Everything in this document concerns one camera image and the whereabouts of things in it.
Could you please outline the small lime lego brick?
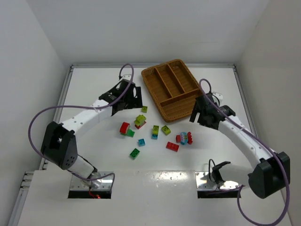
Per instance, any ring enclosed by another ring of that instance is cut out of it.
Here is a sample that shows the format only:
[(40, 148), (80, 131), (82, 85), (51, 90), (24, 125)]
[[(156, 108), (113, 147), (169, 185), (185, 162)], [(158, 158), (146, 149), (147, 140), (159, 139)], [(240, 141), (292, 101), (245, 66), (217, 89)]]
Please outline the small lime lego brick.
[(143, 113), (147, 113), (147, 109), (148, 109), (147, 106), (143, 106), (143, 107), (142, 107), (142, 112), (143, 112)]

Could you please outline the lime long lego brick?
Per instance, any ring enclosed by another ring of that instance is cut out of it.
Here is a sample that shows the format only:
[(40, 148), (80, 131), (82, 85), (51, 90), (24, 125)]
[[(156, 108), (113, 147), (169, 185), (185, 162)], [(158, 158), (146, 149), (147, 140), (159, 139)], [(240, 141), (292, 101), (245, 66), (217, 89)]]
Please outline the lime long lego brick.
[(134, 123), (139, 126), (141, 124), (143, 124), (146, 121), (146, 117), (142, 114), (138, 115), (134, 121)]

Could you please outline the lime lego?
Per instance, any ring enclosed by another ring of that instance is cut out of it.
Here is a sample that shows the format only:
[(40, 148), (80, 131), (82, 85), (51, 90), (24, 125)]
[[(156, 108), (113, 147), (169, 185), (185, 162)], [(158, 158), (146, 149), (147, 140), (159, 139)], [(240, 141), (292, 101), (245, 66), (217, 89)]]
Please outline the lime lego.
[(159, 126), (158, 125), (154, 125), (153, 126), (153, 130), (152, 130), (152, 133), (157, 135), (158, 134), (158, 131), (159, 131)]

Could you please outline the blue long lego brick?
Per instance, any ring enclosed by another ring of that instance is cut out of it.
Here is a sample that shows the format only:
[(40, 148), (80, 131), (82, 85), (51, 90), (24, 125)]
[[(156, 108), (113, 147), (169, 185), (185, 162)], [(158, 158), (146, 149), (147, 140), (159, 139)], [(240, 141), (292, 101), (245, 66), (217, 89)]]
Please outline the blue long lego brick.
[(152, 134), (151, 138), (157, 140), (158, 139), (158, 134)]

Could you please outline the lime square lego brick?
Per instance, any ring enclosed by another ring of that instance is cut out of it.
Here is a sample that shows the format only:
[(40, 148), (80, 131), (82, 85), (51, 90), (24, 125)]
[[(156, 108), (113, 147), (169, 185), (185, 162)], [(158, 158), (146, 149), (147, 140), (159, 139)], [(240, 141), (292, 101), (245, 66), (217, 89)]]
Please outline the lime square lego brick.
[(170, 128), (169, 128), (167, 125), (163, 126), (161, 129), (162, 129), (162, 132), (163, 132), (166, 136), (169, 135), (169, 134), (171, 133), (171, 130), (170, 130)]

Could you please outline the small blue lego brick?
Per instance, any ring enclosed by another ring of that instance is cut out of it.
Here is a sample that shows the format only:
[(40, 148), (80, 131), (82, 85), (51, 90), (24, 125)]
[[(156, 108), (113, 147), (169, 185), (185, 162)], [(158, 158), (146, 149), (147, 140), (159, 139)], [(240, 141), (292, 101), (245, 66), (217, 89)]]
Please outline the small blue lego brick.
[(139, 139), (138, 140), (138, 145), (139, 146), (145, 146), (145, 140), (142, 138), (142, 139)]

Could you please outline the red rectangular lego brick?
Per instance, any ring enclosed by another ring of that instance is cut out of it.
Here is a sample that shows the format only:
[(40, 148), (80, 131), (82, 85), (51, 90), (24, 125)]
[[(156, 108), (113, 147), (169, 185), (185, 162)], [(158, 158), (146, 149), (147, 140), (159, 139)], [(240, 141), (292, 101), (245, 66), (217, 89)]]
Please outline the red rectangular lego brick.
[(168, 142), (168, 143), (166, 144), (166, 148), (169, 149), (169, 150), (178, 152), (178, 150), (179, 150), (179, 145), (174, 144), (174, 143), (172, 143), (172, 142)]

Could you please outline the dark green lego brick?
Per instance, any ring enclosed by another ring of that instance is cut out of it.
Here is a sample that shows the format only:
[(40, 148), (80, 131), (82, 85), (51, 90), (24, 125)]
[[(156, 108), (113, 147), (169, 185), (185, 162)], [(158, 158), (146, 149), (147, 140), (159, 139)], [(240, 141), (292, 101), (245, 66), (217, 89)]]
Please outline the dark green lego brick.
[(140, 153), (140, 151), (139, 151), (137, 148), (135, 148), (135, 149), (130, 153), (129, 156), (130, 156), (131, 159), (135, 160), (136, 157), (139, 155), (139, 153)]

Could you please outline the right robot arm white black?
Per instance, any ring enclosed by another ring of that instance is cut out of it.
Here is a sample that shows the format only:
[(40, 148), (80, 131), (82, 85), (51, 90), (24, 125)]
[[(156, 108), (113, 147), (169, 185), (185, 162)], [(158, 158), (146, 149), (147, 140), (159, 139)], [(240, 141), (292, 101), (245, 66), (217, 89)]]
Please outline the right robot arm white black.
[(285, 188), (290, 183), (290, 158), (285, 152), (276, 153), (265, 148), (257, 138), (245, 128), (235, 112), (227, 105), (212, 104), (211, 92), (196, 98), (190, 121), (217, 130), (224, 134), (250, 162), (251, 169), (238, 168), (224, 161), (212, 168), (215, 183), (237, 179), (249, 186), (259, 198), (264, 199)]

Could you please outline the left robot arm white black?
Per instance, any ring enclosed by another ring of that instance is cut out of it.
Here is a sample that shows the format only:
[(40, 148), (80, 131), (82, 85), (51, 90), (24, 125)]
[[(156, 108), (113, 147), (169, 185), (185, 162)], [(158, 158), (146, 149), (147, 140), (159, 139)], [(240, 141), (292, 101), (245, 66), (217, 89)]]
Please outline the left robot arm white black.
[(89, 180), (97, 169), (78, 154), (77, 142), (95, 125), (119, 111), (141, 108), (141, 88), (122, 79), (103, 93), (88, 108), (61, 123), (48, 124), (41, 146), (41, 153), (62, 170), (68, 170), (83, 180)]

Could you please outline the blue fish lego assembly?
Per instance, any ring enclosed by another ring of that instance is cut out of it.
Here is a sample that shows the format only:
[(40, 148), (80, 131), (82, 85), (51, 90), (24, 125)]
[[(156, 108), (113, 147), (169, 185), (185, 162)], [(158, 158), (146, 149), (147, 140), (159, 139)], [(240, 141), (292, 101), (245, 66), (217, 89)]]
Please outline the blue fish lego assembly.
[(193, 137), (191, 132), (181, 132), (180, 134), (176, 135), (176, 142), (182, 145), (193, 143)]

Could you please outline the brown wicker divided basket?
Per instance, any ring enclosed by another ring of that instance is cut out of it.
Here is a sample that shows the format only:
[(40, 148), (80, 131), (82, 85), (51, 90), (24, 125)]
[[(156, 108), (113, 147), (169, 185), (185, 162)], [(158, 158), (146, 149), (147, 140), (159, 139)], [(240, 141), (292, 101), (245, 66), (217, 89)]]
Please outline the brown wicker divided basket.
[(180, 59), (146, 68), (141, 76), (167, 123), (191, 116), (196, 98), (203, 95), (196, 78)]

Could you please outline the green lego under red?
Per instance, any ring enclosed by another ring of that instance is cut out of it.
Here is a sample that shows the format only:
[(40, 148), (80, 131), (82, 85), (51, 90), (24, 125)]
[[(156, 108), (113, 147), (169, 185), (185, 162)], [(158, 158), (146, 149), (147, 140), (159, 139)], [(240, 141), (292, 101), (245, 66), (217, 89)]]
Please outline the green lego under red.
[(131, 129), (128, 129), (126, 133), (121, 133), (121, 135), (127, 136), (127, 137), (134, 137), (135, 132)]

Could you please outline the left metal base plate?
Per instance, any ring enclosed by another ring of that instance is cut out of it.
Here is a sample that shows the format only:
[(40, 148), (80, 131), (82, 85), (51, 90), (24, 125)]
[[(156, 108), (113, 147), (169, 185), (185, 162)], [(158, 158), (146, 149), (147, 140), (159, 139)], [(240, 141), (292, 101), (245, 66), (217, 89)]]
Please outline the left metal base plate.
[(91, 191), (95, 192), (110, 192), (115, 180), (115, 174), (113, 172), (100, 171), (94, 173), (91, 178), (93, 179), (92, 181), (86, 181), (72, 176), (69, 190), (88, 192), (91, 188)]

